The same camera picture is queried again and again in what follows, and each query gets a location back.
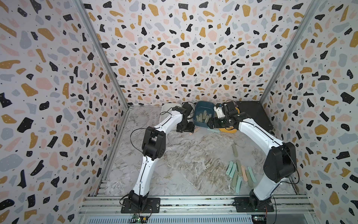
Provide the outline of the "white storage box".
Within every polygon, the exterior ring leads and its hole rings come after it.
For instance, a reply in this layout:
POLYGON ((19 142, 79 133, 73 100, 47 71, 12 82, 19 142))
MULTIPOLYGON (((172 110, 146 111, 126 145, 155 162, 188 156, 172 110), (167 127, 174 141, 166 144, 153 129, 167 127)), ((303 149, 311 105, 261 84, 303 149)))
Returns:
POLYGON ((165 125, 177 125, 183 120, 182 105, 178 103, 167 103, 162 106, 160 123, 165 125))

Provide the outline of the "pink knife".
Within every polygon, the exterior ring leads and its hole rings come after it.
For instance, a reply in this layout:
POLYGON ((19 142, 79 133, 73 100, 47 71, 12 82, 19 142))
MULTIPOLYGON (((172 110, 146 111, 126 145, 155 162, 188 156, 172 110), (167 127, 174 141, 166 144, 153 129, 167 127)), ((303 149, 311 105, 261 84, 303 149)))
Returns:
POLYGON ((194 129, 194 131, 193 131, 193 132, 190 132, 189 134, 192 135, 192 134, 194 134, 195 132, 197 132, 199 129, 200 129, 199 127, 196 127, 196 128, 194 129))
POLYGON ((243 177, 243 180, 245 182, 248 181, 248 178, 247 178, 247 174, 246 174, 246 170, 245 170, 245 167, 243 165, 241 165, 241 172, 242 172, 242 177, 243 177))

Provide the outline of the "aluminium front rail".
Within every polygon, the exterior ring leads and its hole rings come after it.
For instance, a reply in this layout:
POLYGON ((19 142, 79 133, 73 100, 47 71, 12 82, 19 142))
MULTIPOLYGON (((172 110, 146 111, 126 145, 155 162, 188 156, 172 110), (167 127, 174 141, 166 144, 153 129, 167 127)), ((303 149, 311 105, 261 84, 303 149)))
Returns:
POLYGON ((303 195, 276 195, 254 210, 246 196, 154 196, 144 211, 121 197, 87 197, 80 224, 318 224, 303 195))

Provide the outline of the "dark teal storage box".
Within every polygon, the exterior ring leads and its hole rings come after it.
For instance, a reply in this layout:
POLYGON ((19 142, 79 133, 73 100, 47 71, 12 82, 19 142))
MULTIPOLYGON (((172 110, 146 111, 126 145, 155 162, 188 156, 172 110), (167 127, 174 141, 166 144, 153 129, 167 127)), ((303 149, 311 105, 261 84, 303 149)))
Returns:
POLYGON ((193 117, 193 123, 195 126, 208 128, 207 124, 205 123, 205 119, 202 118, 204 110, 207 111, 207 115, 210 116, 210 118, 213 118, 215 116, 214 111, 214 103, 208 102, 208 101, 199 101, 195 106, 195 112, 193 117), (197 122, 196 115, 200 117, 200 122, 197 122))

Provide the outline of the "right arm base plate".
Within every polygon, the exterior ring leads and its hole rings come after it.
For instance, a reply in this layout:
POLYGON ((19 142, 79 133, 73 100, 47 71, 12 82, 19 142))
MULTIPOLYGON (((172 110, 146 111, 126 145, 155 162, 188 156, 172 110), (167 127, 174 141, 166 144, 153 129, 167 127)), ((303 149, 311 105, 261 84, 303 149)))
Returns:
POLYGON ((236 212, 274 212, 274 206, 271 197, 260 201, 255 197, 235 197, 232 205, 236 208, 236 212))

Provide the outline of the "mint knife lowest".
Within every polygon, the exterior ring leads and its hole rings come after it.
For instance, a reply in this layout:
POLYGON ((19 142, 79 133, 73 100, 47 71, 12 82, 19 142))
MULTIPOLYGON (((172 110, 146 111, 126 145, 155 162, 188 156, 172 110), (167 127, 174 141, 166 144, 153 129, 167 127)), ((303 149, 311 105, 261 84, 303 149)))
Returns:
POLYGON ((242 182, 242 177, 241 176, 237 177, 236 186, 235 186, 236 194, 240 194, 241 182, 242 182))

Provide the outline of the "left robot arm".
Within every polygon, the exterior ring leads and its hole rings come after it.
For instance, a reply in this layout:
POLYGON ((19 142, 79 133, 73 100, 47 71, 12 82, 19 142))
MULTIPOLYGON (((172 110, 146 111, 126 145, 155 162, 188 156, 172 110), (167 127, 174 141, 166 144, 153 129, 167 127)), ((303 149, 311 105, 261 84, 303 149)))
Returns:
POLYGON ((144 210, 147 205, 150 182, 156 163, 166 151, 167 134, 174 129, 179 133, 193 133, 195 125, 188 119, 192 111, 192 106, 185 102, 182 106, 175 106, 163 112, 163 114, 166 113, 168 116, 159 124, 154 127, 149 126, 144 128, 142 166, 136 184, 128 195, 131 204, 136 206, 140 211, 144 210))

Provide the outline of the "mint knife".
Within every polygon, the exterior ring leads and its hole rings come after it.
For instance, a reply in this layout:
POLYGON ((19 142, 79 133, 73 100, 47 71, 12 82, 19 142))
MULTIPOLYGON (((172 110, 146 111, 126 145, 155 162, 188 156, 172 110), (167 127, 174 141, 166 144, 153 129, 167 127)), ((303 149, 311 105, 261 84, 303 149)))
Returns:
POLYGON ((207 128, 208 131, 211 131, 211 132, 215 132, 215 133, 220 133, 221 131, 219 129, 210 129, 210 128, 207 128))
POLYGON ((250 175, 252 182, 256 183, 257 182, 256 177, 255 177, 254 172, 250 166, 248 166, 248 171, 249 171, 249 175, 250 175))
POLYGON ((226 169, 226 172, 225 172, 226 175, 232 176, 231 173, 233 171, 233 165, 234 165, 233 161, 230 161, 229 165, 228 165, 228 167, 226 169))
POLYGON ((230 178, 233 178, 235 171, 237 170, 237 165, 234 163, 233 165, 233 171, 231 173, 232 176, 229 176, 230 178))

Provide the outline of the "yellow storage box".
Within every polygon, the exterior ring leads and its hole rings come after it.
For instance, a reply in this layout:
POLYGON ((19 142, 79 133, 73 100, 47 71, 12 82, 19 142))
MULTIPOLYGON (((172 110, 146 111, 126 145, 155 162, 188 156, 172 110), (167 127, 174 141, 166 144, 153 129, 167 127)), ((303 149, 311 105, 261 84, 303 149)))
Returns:
POLYGON ((232 105, 229 104, 223 104, 222 112, 220 113, 220 116, 218 116, 220 122, 221 122, 221 128, 219 130, 221 132, 226 133, 235 133, 237 132, 237 129, 234 128, 234 124, 236 123, 236 116, 240 113, 240 110, 232 105))

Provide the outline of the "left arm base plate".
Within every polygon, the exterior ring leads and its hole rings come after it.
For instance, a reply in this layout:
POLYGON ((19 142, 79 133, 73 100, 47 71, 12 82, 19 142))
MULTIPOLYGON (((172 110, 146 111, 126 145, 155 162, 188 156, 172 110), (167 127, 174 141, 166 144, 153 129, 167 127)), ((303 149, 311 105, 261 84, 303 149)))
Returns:
POLYGON ((121 213, 159 213, 160 202, 161 199, 159 197, 149 197, 145 200, 141 200, 140 202, 135 202, 126 198, 123 201, 121 213))

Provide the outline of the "black case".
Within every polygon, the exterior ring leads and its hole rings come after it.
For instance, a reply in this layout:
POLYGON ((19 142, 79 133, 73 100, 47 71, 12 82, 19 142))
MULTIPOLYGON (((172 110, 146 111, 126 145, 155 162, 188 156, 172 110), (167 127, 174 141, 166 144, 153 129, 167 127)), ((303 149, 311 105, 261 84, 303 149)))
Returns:
POLYGON ((240 112, 247 113, 264 130, 273 133, 273 125, 259 101, 237 101, 240 112))

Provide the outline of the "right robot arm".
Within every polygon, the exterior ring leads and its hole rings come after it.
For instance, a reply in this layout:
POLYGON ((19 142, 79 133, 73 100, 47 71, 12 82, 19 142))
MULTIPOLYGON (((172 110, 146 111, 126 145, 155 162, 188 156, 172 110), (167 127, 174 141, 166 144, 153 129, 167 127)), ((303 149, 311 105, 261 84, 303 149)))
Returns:
POLYGON ((239 130, 253 140, 265 153, 264 176, 250 192, 249 205, 258 210, 270 203, 272 193, 297 171, 296 148, 283 142, 260 127, 247 113, 239 113, 234 102, 218 103, 213 107, 216 116, 208 120, 208 127, 239 130))

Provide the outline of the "olive knife lowest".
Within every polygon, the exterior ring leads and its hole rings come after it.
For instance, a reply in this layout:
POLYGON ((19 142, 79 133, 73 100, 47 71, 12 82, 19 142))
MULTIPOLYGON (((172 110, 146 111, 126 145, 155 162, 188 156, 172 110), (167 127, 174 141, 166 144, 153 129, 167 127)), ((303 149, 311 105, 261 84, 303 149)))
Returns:
POLYGON ((232 178, 232 188, 235 189, 237 185, 237 179, 238 179, 238 172, 236 171, 234 173, 234 176, 232 178))

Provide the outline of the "olive knife bottom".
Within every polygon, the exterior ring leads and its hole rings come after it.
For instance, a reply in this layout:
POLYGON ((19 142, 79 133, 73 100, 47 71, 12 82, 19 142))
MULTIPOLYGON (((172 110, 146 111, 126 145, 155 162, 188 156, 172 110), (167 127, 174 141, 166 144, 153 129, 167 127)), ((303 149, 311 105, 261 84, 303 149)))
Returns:
POLYGON ((242 176, 242 169, 241 169, 241 162, 240 160, 236 160, 236 165, 237 165, 237 172, 239 176, 242 176))

